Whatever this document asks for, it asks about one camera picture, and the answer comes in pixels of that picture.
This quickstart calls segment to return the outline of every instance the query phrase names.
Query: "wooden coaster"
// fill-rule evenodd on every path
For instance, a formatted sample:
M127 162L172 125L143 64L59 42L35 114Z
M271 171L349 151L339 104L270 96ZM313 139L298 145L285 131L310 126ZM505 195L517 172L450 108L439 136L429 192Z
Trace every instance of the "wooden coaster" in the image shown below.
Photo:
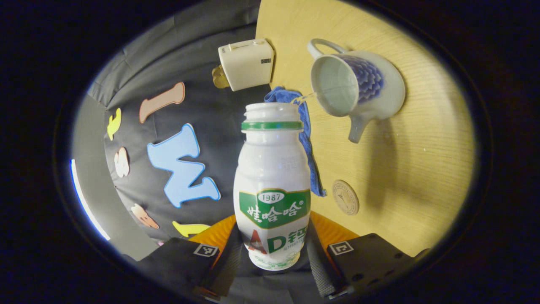
M334 200L337 206L347 215L355 215L358 213L360 204L358 197L352 187L345 181L336 180L332 186Z

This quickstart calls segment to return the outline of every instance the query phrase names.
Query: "white plastic bottle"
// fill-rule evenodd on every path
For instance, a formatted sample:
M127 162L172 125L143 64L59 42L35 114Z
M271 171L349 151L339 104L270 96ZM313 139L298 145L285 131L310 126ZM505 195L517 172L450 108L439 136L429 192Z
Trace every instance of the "white plastic bottle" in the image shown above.
M311 209L302 122L295 104L255 103L246 110L234 213L251 261L283 270L300 257Z

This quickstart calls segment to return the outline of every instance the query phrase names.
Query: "blue cloth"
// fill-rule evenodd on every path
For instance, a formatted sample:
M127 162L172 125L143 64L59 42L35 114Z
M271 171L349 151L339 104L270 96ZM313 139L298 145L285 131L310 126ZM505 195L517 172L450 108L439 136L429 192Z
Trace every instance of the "blue cloth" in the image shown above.
M295 98L301 97L298 92L285 90L283 87L275 87L270 93L266 94L265 102L285 102L290 103ZM309 121L309 112L307 110L307 103L300 103L299 100L295 100L294 104L299 104L298 113L300 114L300 120L303 122L303 131L298 135L298 139L302 143L307 155L307 164L310 171L310 183L311 191L317 196L326 196L326 190L322 188L322 183L319 178L319 171L317 170L317 164L313 159L313 147L309 137L311 136L311 123Z

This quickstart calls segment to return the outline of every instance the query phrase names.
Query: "bottle label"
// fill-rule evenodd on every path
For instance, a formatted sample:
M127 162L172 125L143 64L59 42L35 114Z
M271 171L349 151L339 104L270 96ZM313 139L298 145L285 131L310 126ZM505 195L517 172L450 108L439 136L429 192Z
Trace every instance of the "bottle label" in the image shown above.
M311 207L310 190L286 192L265 189L256 194L240 191L240 210L255 225L272 229L306 216Z

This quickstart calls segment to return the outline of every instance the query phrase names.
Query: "wooden table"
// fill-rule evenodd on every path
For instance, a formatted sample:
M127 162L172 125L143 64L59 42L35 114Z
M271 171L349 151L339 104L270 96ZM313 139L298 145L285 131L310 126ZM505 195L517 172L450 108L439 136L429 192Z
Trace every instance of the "wooden table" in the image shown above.
M312 92L306 49L312 38L374 52L399 69L407 87L402 109L370 122L359 144L347 140L349 118L308 101L313 151L328 191L324 198L312 195L312 210L359 235L375 232L409 255L433 247L460 210L476 161L472 119L449 71L407 33L335 0L262 0L256 32L275 50L272 88ZM356 215L337 207L332 184L338 179L356 191Z

